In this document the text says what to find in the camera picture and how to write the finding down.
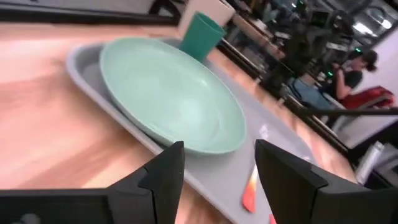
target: wooden table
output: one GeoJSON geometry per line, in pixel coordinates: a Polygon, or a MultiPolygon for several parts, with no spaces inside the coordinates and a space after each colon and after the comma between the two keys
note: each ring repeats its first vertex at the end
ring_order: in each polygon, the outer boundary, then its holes
{"type": "Polygon", "coordinates": [[[283,51],[279,50],[278,46],[271,43],[272,34],[268,30],[262,30],[262,32],[258,31],[258,29],[254,27],[255,25],[253,22],[254,21],[248,22],[247,19],[237,13],[233,16],[233,23],[249,38],[255,41],[255,43],[278,58],[284,57],[283,51]]]}
{"type": "MultiPolygon", "coordinates": [[[[176,28],[0,24],[0,30],[0,188],[107,187],[153,157],[72,83],[65,57],[77,45],[177,36],[176,28]]],[[[217,50],[210,59],[296,130],[324,169],[354,181],[343,157],[237,65],[217,50]]],[[[227,221],[185,184],[176,223],[227,221]]]]}

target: bottle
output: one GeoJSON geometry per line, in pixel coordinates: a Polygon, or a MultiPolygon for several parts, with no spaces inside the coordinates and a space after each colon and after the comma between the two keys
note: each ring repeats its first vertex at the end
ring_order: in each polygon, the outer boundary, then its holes
{"type": "Polygon", "coordinates": [[[380,142],[376,142],[369,147],[368,151],[361,159],[361,162],[359,163],[359,166],[355,171],[355,177],[358,183],[362,185],[366,183],[370,173],[373,170],[374,165],[376,164],[383,150],[384,145],[380,142]]]}

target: cup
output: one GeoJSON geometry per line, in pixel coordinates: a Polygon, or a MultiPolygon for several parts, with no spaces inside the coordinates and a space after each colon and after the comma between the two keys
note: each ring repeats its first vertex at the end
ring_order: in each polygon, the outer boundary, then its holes
{"type": "Polygon", "coordinates": [[[182,37],[196,12],[204,13],[223,27],[235,14],[235,9],[225,0],[189,0],[178,24],[178,33],[182,37]]]}
{"type": "Polygon", "coordinates": [[[180,50],[202,62],[225,33],[215,21],[201,12],[196,12],[181,42],[180,50]]]}

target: white cup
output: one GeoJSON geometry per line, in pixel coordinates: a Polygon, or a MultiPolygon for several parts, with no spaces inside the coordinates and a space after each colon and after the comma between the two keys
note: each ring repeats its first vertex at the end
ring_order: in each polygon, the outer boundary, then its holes
{"type": "Polygon", "coordinates": [[[223,27],[235,14],[235,9],[225,0],[189,0],[178,24],[178,33],[183,37],[196,12],[201,12],[223,27]]]}

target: plate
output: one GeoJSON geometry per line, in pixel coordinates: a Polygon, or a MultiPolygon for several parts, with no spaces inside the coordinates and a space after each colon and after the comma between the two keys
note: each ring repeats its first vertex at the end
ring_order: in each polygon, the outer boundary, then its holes
{"type": "Polygon", "coordinates": [[[156,39],[125,38],[100,55],[114,102],[138,128],[165,146],[184,141],[199,154],[237,150],[246,138],[243,111],[203,64],[156,39]]]}

